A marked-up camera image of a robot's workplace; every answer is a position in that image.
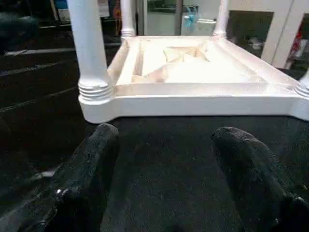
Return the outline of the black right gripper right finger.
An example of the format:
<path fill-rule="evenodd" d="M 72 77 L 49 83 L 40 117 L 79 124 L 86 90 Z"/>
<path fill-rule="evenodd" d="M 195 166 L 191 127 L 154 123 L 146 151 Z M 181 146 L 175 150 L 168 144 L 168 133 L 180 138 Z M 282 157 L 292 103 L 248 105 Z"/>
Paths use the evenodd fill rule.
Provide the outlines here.
<path fill-rule="evenodd" d="M 266 144 L 234 127 L 217 128 L 211 140 L 243 232 L 309 230 L 309 187 L 291 178 Z"/>

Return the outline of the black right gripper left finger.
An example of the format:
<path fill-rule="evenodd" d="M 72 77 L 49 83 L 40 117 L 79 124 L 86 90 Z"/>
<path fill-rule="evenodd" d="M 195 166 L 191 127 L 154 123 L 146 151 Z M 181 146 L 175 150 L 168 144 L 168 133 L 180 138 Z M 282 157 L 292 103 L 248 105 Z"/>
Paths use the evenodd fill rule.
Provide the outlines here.
<path fill-rule="evenodd" d="M 48 178 L 7 210 L 9 232 L 99 232 L 115 162 L 119 131 L 100 124 Z"/>

